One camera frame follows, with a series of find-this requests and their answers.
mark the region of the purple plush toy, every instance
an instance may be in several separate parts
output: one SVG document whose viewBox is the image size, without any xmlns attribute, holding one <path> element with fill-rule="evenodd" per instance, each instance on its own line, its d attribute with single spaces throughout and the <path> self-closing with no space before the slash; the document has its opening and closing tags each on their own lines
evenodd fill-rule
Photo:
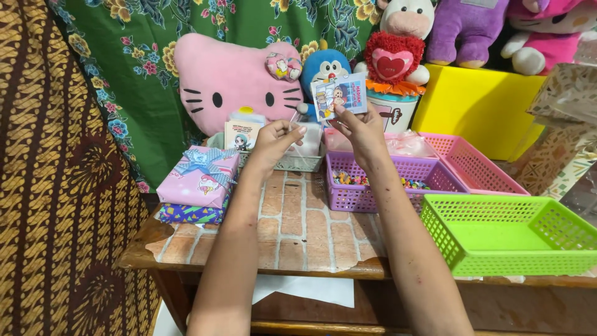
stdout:
<svg viewBox="0 0 597 336">
<path fill-rule="evenodd" d="M 427 61 L 478 69 L 489 59 L 489 46 L 504 26 L 509 0 L 442 0 L 435 10 Z M 454 41 L 462 40 L 458 54 Z"/>
</svg>

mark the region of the yellow box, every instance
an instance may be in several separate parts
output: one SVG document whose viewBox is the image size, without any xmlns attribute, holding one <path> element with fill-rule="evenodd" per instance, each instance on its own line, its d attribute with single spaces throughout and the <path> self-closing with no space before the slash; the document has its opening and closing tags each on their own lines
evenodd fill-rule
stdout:
<svg viewBox="0 0 597 336">
<path fill-rule="evenodd" d="M 508 160 L 515 151 L 517 157 L 539 137 L 543 127 L 531 127 L 533 116 L 525 111 L 545 76 L 433 64 L 425 67 L 430 79 L 413 130 L 462 136 L 492 160 Z M 517 148 L 524 136 L 526 145 Z"/>
</svg>

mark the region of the blue plush toy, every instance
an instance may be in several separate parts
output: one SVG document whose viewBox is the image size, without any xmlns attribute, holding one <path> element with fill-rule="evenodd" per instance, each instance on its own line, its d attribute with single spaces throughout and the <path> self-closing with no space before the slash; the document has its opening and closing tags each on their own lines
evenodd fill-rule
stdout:
<svg viewBox="0 0 597 336">
<path fill-rule="evenodd" d="M 300 85 L 303 92 L 307 94 L 310 103 L 298 104 L 298 112 L 307 115 L 309 122 L 317 121 L 317 113 L 313 105 L 313 96 L 311 95 L 311 83 L 351 73 L 350 64 L 346 56 L 337 50 L 319 50 L 309 55 L 304 61 L 303 72 L 300 76 Z"/>
</svg>

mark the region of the hello kitty pillow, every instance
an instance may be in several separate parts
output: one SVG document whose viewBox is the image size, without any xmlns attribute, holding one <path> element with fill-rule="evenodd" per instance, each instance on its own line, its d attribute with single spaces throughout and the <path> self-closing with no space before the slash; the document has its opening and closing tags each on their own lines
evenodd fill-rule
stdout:
<svg viewBox="0 0 597 336">
<path fill-rule="evenodd" d="M 278 62 L 283 67 L 273 70 L 278 70 L 279 76 L 268 67 L 272 54 L 276 54 L 273 64 Z M 185 34 L 174 49 L 180 98 L 208 136 L 223 132 L 228 116 L 236 111 L 264 115 L 268 122 L 290 120 L 297 104 L 303 101 L 300 82 L 293 80 L 296 71 L 288 71 L 297 67 L 297 59 L 298 51 L 286 42 L 256 49 L 198 33 Z"/>
</svg>

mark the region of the wooden table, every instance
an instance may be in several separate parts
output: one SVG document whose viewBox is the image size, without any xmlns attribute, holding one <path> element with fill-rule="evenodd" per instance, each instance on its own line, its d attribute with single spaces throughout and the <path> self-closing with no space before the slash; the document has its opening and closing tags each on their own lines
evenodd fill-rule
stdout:
<svg viewBox="0 0 597 336">
<path fill-rule="evenodd" d="M 356 279 L 355 308 L 274 293 L 253 305 L 252 330 L 409 332 L 390 281 L 378 217 L 333 212 L 326 204 L 320 174 L 275 172 L 261 195 L 259 273 Z M 124 268 L 148 269 L 183 332 L 216 233 L 217 227 L 164 224 L 152 215 L 119 261 Z M 597 278 L 528 276 L 512 283 L 483 277 L 457 283 L 477 335 L 597 335 Z"/>
</svg>

